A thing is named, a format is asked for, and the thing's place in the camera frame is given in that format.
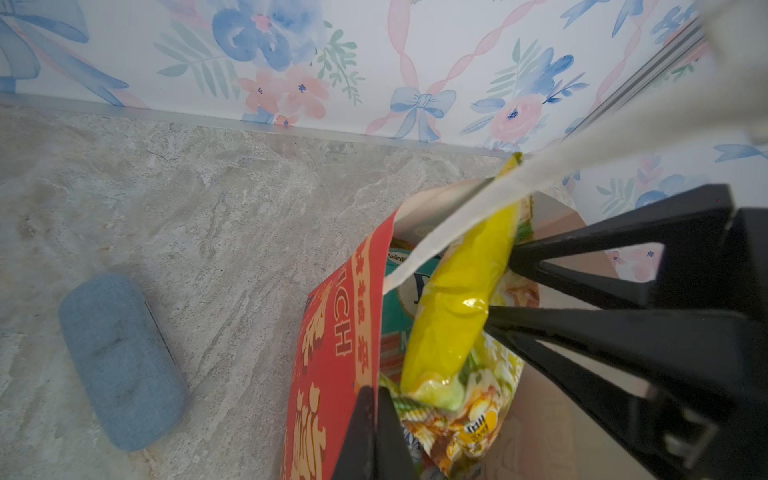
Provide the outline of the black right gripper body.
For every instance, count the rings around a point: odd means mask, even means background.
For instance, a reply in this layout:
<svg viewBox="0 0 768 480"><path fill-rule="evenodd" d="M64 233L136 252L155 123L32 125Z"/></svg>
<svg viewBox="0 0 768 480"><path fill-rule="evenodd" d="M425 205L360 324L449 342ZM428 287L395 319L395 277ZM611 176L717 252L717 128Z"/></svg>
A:
<svg viewBox="0 0 768 480"><path fill-rule="evenodd" d="M668 310L648 380L672 406L654 421L663 479L767 476L767 212L736 214L701 308Z"/></svg>

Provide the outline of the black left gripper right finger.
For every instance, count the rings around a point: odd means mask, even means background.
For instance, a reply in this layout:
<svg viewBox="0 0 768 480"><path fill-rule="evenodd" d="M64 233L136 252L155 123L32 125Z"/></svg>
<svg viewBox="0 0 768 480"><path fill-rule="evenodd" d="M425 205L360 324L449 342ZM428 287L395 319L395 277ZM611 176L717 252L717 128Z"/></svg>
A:
<svg viewBox="0 0 768 480"><path fill-rule="evenodd" d="M378 480L418 480L403 427L390 392L384 387L378 388L376 478Z"/></svg>

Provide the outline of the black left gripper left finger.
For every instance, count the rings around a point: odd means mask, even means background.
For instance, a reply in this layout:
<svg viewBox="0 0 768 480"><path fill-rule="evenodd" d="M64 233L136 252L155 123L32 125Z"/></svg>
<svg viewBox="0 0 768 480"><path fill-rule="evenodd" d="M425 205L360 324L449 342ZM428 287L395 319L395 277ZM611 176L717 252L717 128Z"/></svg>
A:
<svg viewBox="0 0 768 480"><path fill-rule="evenodd" d="M375 391L364 386L350 418L332 480L371 480L375 470Z"/></svg>

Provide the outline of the yellow nut snack packet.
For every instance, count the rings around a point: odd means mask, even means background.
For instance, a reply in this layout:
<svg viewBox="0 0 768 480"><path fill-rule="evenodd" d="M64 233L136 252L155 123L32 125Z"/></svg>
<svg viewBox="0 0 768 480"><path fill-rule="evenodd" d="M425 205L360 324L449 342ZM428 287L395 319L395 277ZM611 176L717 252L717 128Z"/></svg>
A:
<svg viewBox="0 0 768 480"><path fill-rule="evenodd" d="M493 306L536 308L539 286L511 272L533 238L533 200L455 240L423 290L398 384L381 373L421 479L465 479L499 435L525 363L484 332Z"/></svg>

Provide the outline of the red paper gift bag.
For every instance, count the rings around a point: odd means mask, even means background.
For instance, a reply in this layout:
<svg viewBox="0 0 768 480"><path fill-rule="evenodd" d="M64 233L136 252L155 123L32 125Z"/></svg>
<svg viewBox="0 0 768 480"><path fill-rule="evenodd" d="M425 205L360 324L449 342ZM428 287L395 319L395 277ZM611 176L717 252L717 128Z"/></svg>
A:
<svg viewBox="0 0 768 480"><path fill-rule="evenodd" d="M493 211L517 204L578 168L712 129L744 126L758 142L766 140L766 3L702 1L699 9L702 29L721 62L717 73L642 96L544 149L505 179L470 180L418 194L309 295L287 409L283 478L331 479L358 392L371 386L377 479L383 297ZM536 283L539 305L527 309L674 310L601 309ZM629 478L635 471L650 474L552 381L521 359L525 366L501 431L478 472L467 478L575 479L585 465L614 478Z"/></svg>

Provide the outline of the pink fruit candy packet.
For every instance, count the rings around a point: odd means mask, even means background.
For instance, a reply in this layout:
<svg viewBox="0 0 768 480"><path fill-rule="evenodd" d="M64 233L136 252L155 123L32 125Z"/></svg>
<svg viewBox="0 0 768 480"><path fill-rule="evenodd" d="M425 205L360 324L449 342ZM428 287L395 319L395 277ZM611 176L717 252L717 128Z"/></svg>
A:
<svg viewBox="0 0 768 480"><path fill-rule="evenodd" d="M418 304L440 260L440 256L428 260L383 297L379 370L396 384L400 382Z"/></svg>

